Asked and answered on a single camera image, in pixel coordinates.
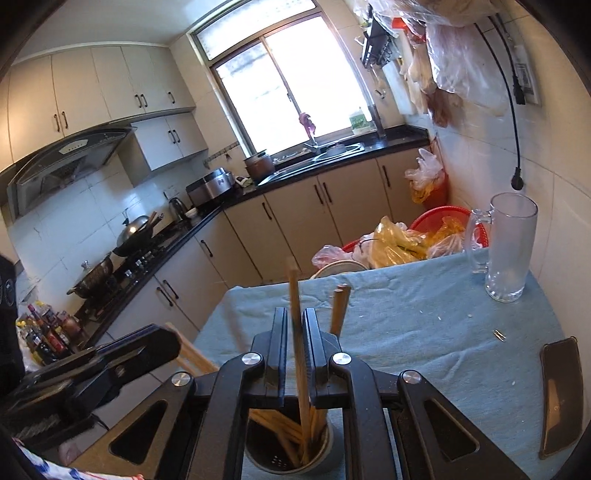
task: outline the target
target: gas stove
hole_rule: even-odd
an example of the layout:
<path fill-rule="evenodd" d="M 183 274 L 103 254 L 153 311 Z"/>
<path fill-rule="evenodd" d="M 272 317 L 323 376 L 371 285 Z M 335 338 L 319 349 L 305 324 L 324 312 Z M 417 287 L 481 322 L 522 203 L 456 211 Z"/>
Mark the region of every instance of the gas stove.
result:
<path fill-rule="evenodd" d="M 131 290 L 154 273 L 168 251 L 168 246 L 190 229 L 186 222 L 171 223 L 154 235 L 151 242 L 142 250 L 125 258 L 125 261 L 107 279 L 105 285 L 93 297 L 85 300 L 76 312 L 87 335 L 96 330 L 98 324 L 109 317 L 129 296 Z"/>

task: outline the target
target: electrical outlet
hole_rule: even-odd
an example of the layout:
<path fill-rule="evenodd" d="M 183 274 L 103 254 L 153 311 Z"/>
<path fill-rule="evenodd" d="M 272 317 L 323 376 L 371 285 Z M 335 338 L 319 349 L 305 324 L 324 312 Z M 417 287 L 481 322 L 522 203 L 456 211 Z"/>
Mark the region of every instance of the electrical outlet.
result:
<path fill-rule="evenodd" d="M 540 96 L 538 93 L 538 87 L 535 82 L 534 71 L 531 68 L 530 59 L 527 55 L 527 51 L 523 45 L 515 45 L 514 49 L 514 62 L 515 72 L 519 83 L 525 93 L 525 100 L 527 103 L 534 103 L 540 105 Z"/>

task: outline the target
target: metal screw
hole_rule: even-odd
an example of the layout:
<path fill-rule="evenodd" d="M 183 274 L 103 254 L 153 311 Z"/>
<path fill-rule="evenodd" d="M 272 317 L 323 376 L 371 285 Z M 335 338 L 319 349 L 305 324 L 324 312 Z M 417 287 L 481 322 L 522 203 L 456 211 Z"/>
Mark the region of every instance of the metal screw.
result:
<path fill-rule="evenodd" d="M 173 375 L 171 382 L 175 387 L 184 387 L 191 381 L 191 375 L 187 372 L 179 372 Z"/>
<path fill-rule="evenodd" d="M 351 356 L 345 352 L 335 353 L 333 355 L 333 362 L 337 365 L 347 365 L 351 363 Z"/>
<path fill-rule="evenodd" d="M 423 378 L 421 377 L 421 374 L 419 372 L 415 372 L 414 370 L 406 370 L 402 374 L 402 379 L 406 383 L 416 385 L 416 384 L 420 383 Z"/>
<path fill-rule="evenodd" d="M 242 363 L 245 365 L 256 365 L 261 361 L 261 356 L 258 353 L 245 353 L 242 357 Z"/>

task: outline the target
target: window frame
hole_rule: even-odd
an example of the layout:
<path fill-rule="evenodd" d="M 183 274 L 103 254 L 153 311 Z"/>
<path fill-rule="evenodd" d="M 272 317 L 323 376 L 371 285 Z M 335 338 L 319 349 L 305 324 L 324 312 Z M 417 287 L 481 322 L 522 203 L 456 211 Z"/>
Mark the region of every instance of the window frame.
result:
<path fill-rule="evenodd" d="M 233 118 L 236 126 L 238 127 L 238 130 L 242 136 L 242 139 L 244 140 L 244 143 L 246 144 L 246 147 L 247 147 L 250 155 L 256 154 L 256 149 L 255 149 L 254 144 L 252 143 L 251 137 L 248 134 L 248 131 L 246 130 L 244 124 L 242 123 L 242 119 L 240 118 L 238 111 L 234 107 L 232 99 L 230 98 L 230 95 L 228 94 L 226 88 L 224 87 L 224 84 L 223 84 L 220 76 L 218 75 L 216 69 L 217 69 L 217 67 L 219 67 L 223 63 L 227 62 L 228 60 L 231 60 L 232 58 L 234 58 L 238 54 L 244 52 L 245 50 L 248 50 L 249 48 L 251 48 L 252 46 L 254 46 L 258 43 L 261 43 L 264 46 L 264 48 L 266 49 L 272 62 L 274 63 L 275 68 L 277 69 L 277 72 L 281 76 L 281 80 L 287 90 L 287 94 L 290 97 L 296 111 L 298 113 L 300 113 L 301 110 L 297 105 L 297 101 L 296 101 L 296 99 L 291 91 L 291 88 L 289 87 L 289 84 L 287 83 L 287 81 L 283 75 L 283 72 L 281 71 L 281 68 L 279 67 L 271 49 L 268 47 L 267 39 L 266 39 L 267 36 L 273 35 L 273 33 L 277 33 L 285 28 L 289 28 L 293 25 L 297 25 L 298 23 L 310 20 L 315 17 L 321 17 L 322 20 L 324 21 L 324 23 L 326 24 L 326 27 L 331 31 L 335 40 L 339 44 L 339 47 L 343 51 L 343 54 L 345 55 L 345 59 L 349 63 L 349 67 L 351 68 L 351 71 L 353 71 L 353 75 L 355 76 L 355 79 L 357 80 L 357 83 L 359 85 L 361 93 L 363 94 L 363 97 L 365 98 L 367 105 L 371 106 L 374 104 L 374 100 L 372 99 L 371 94 L 369 93 L 369 90 L 367 89 L 365 81 L 364 81 L 363 77 L 361 76 L 357 65 L 354 63 L 353 58 L 351 58 L 351 55 L 350 55 L 348 49 L 346 48 L 343 40 L 341 39 L 338 31 L 335 29 L 334 25 L 332 24 L 330 19 L 327 17 L 326 13 L 324 13 L 322 8 L 318 4 L 317 0 L 311 0 L 312 3 L 315 5 L 314 8 L 312 8 L 310 10 L 306 10 L 305 12 L 301 12 L 299 14 L 293 15 L 291 17 L 288 17 L 284 20 L 276 22 L 273 25 L 269 25 L 267 28 L 263 28 L 262 30 L 259 30 L 258 32 L 250 35 L 249 37 L 245 38 L 244 40 L 240 41 L 239 43 L 233 45 L 232 47 L 228 48 L 227 50 L 223 51 L 222 53 L 220 53 L 216 57 L 209 60 L 207 57 L 207 54 L 205 53 L 203 46 L 201 45 L 201 42 L 199 41 L 199 38 L 197 37 L 198 33 L 203 31 L 209 25 L 215 23 L 220 18 L 224 17 L 226 14 L 249 3 L 250 1 L 251 0 L 241 0 L 241 1 L 233 4 L 231 7 L 224 9 L 223 11 L 218 13 L 217 15 L 212 16 L 204 24 L 200 25 L 199 28 L 196 29 L 195 31 L 193 31 L 191 34 L 191 36 L 193 37 L 193 41 L 195 43 L 195 46 L 197 47 L 197 50 L 198 50 L 199 54 L 201 55 L 201 58 L 203 59 L 204 65 L 206 66 L 206 68 L 209 69 L 209 72 L 211 73 L 213 80 L 215 81 L 216 87 L 226 104 L 225 106 L 227 107 L 230 114 L 232 115 L 232 118 Z M 370 111 L 372 112 L 372 116 L 374 115 L 374 111 L 375 111 L 375 115 L 377 115 L 376 109 L 370 108 Z M 374 120 L 376 121 L 376 123 L 380 122 L 379 118 L 374 119 Z M 332 132 L 330 134 L 326 134 L 326 135 L 319 137 L 319 138 L 327 139 L 327 140 L 338 140 L 338 139 L 352 136 L 352 135 L 353 135 L 352 128 L 346 128 L 346 129 L 340 130 L 338 132 Z M 301 148 L 301 146 L 303 146 L 303 144 L 293 145 L 292 147 L 288 147 L 284 151 L 292 150 L 294 148 Z"/>

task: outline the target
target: power cord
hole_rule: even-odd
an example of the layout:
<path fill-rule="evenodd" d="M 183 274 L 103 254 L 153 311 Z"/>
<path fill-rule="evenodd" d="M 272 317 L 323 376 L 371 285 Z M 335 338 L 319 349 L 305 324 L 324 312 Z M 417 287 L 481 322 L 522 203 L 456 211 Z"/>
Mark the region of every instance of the power cord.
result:
<path fill-rule="evenodd" d="M 495 27 L 495 30 L 499 34 L 501 41 L 503 42 L 503 45 L 505 46 L 505 50 L 507 51 L 507 56 L 509 57 L 509 64 L 511 65 L 511 73 L 513 75 L 513 95 L 515 95 L 515 101 L 517 102 L 517 105 L 525 105 L 525 94 L 523 92 L 523 88 L 521 87 L 521 84 L 519 83 L 519 78 L 517 76 L 517 72 L 515 71 L 515 63 L 513 62 L 513 55 L 511 55 L 511 49 L 509 48 L 509 45 L 507 45 L 507 41 L 505 40 L 505 36 L 499 30 L 499 26 L 496 24 L 494 18 L 488 17 L 488 20 L 490 20 L 492 23 L 492 26 Z M 505 30 L 505 33 L 507 35 L 509 35 L 509 33 L 507 32 L 504 25 L 503 25 L 503 30 Z"/>
<path fill-rule="evenodd" d="M 515 105 L 513 104 L 513 96 L 511 95 L 511 88 L 509 87 L 509 82 L 507 82 L 507 77 L 505 76 L 505 72 L 503 72 L 503 67 L 501 66 L 501 62 L 497 58 L 495 51 L 492 49 L 491 44 L 486 39 L 484 33 L 480 29 L 477 24 L 474 24 L 478 33 L 482 37 L 482 40 L 486 43 L 489 51 L 491 52 L 492 57 L 495 59 L 496 66 L 499 68 L 501 72 L 501 76 L 503 77 L 503 81 L 505 82 L 505 87 L 507 89 L 507 95 L 509 96 L 509 105 L 511 107 L 511 116 L 513 117 L 513 132 L 515 134 L 515 149 L 517 150 L 517 166 L 515 168 L 515 173 L 513 174 L 513 178 L 511 179 L 511 187 L 514 190 L 522 190 L 524 187 L 523 179 L 521 178 L 521 151 L 519 149 L 519 135 L 517 133 L 517 119 L 515 118 Z"/>

